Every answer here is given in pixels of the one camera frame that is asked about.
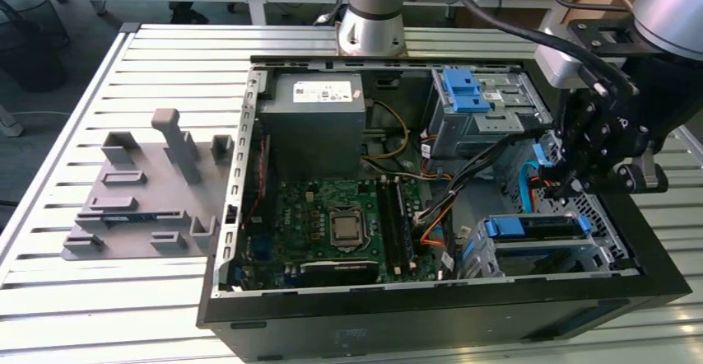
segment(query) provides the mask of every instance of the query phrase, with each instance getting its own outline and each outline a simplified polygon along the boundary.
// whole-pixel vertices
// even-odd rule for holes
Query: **metal slotted table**
[[[530,58],[534,45],[493,30],[409,29],[411,56]],[[76,111],[0,235],[0,361],[231,363],[195,326],[204,258],[67,262],[63,240],[91,191],[111,130],[164,139],[152,111],[174,107],[196,141],[235,134],[251,55],[331,55],[334,30],[143,25],[118,35]],[[666,194],[635,197],[694,293],[561,343],[502,345],[334,362],[703,362],[703,170],[686,129],[657,156]]]

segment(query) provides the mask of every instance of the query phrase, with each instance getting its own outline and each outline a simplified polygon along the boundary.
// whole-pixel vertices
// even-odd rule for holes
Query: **ram slot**
[[[402,228],[402,243],[405,245],[405,257],[403,257],[403,263],[407,264],[410,269],[413,270],[415,268],[415,250],[414,250],[414,235],[413,235],[413,225],[410,224],[410,217],[411,215],[407,213],[406,209],[406,201],[403,200],[405,195],[402,191],[402,185],[395,183],[395,191],[397,191],[397,203],[398,203],[398,209],[399,209],[399,223]]]
[[[382,221],[383,249],[389,271],[401,275],[407,272],[407,247],[403,239],[402,210],[398,202],[398,184],[393,181],[377,182],[377,200]]]

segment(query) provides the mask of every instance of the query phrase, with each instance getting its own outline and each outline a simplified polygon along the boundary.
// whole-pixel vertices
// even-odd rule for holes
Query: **gray carpet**
[[[8,2],[14,6],[28,5],[27,1]],[[39,110],[71,112],[122,23],[167,24],[171,19],[166,2],[108,2],[106,16],[95,14],[87,1],[54,2],[54,6],[72,38],[72,44],[59,51],[68,81],[55,91],[32,94],[23,91],[0,71],[0,101],[11,113]],[[226,3],[198,2],[194,8],[211,24],[251,24],[246,4],[236,4],[234,14],[227,11]],[[330,10],[330,5],[312,4],[276,3],[266,7],[270,25],[311,25],[315,18]],[[453,22],[445,19],[442,7],[410,7],[403,15],[409,26],[453,26]],[[20,114],[16,118],[26,128],[22,137],[6,138],[0,135],[0,200],[11,201],[22,199],[67,120],[64,115],[58,114]],[[0,206],[0,229],[10,220],[11,211],[12,208]]]

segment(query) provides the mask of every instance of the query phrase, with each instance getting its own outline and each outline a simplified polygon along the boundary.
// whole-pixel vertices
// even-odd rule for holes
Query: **power supply label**
[[[351,102],[351,82],[298,82],[294,85],[295,103]]]

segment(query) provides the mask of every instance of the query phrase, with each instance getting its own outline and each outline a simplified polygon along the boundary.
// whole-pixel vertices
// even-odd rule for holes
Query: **sticker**
[[[103,217],[103,220],[106,222],[128,222],[130,221],[130,217],[127,217],[127,216],[106,216],[106,217]]]
[[[353,102],[351,82],[298,82],[294,103]]]
[[[430,146],[429,144],[422,144],[421,145],[421,153],[422,153],[422,157],[423,158],[427,158],[430,159],[430,156],[433,154],[433,146]]]
[[[454,258],[445,252],[442,254],[442,264],[453,271],[454,270]]]
[[[483,99],[497,102],[498,100],[503,100],[503,96],[501,96],[499,91],[486,91],[483,92]]]
[[[467,226],[462,226],[462,228],[459,228],[458,238],[467,239],[470,237],[470,233],[471,228],[469,228]]]

